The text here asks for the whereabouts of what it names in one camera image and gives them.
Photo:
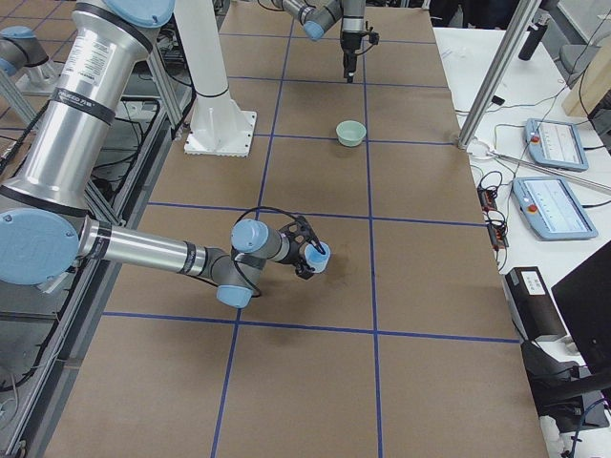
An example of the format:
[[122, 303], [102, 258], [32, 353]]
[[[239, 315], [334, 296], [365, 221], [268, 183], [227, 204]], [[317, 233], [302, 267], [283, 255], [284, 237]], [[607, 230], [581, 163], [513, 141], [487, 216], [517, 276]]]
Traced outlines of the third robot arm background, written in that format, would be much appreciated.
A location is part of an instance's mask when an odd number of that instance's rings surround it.
[[50, 95], [63, 64], [45, 51], [32, 29], [11, 26], [1, 30], [1, 69], [26, 95]]

